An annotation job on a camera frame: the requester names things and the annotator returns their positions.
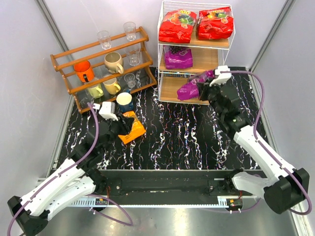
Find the purple candy bag front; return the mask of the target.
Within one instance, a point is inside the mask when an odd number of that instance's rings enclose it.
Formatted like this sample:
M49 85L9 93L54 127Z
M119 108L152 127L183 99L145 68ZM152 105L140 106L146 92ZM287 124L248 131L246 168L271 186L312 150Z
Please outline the purple candy bag front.
M195 74L189 77L188 82L182 85L177 90L177 98L181 101L190 100L199 97L198 83L204 83L207 79L212 79L215 77L214 70L207 70L200 74Z

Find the purple candy bag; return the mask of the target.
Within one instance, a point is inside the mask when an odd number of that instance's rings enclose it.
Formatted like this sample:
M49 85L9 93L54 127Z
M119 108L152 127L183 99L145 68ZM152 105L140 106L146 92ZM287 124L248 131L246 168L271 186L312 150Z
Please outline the purple candy bag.
M193 67L192 51L189 47L164 45L166 69L186 69Z
M207 79L212 79L215 77L214 70L207 70L200 74L195 74L189 77L188 82L182 85L177 90L177 98L181 101L190 100L199 97L198 83L204 83Z

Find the orange candy bag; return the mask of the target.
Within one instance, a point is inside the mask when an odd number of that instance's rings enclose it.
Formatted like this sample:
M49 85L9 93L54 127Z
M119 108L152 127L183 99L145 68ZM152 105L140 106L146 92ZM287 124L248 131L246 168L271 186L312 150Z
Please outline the orange candy bag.
M123 113L124 117L127 118L134 118L131 132L127 135L119 135L118 137L122 140L122 142L126 145L130 143L131 141L135 140L136 138L142 136L146 133L146 129L144 128L141 121L138 119L137 115L134 111L128 111Z

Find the purple candy bag back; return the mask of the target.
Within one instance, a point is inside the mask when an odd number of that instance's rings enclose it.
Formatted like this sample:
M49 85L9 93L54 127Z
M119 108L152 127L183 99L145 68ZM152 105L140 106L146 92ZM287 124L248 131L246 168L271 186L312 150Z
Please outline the purple candy bag back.
M186 69L193 67L192 51L189 47L164 45L166 69Z

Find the red candy bag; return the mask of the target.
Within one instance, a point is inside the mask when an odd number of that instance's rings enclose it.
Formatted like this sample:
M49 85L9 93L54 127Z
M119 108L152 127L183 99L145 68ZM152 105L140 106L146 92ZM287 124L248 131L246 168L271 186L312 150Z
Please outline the red candy bag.
M219 40L229 38L234 31L231 7L220 7L199 11L197 37L199 40Z
M168 12L159 27L159 41L180 44L190 43L196 18L196 13L190 10L178 9Z

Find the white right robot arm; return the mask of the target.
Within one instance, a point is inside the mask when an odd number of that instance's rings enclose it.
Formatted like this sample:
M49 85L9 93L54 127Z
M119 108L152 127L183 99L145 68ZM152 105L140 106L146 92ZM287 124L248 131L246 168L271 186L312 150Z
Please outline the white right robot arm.
M277 214L308 200L309 173L286 162L256 133L249 119L239 110L240 97L236 89L206 82L200 91L199 99L209 101L218 115L222 131L241 146L266 175L262 178L238 170L227 178L228 183L237 190L264 199Z

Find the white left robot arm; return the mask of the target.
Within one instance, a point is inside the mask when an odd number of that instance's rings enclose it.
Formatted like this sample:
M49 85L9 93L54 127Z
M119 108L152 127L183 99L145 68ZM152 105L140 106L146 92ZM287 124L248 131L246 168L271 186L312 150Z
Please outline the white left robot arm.
M97 165L103 153L120 136L128 136L134 131L136 117L134 112L127 115L108 112L108 117L98 120L96 104L88 104L94 125L94 133L87 133L81 144L59 168L29 193L11 197L7 205L12 214L6 234L11 235L12 226L17 223L24 235L35 236L61 210L85 196L101 198L109 194L110 182Z

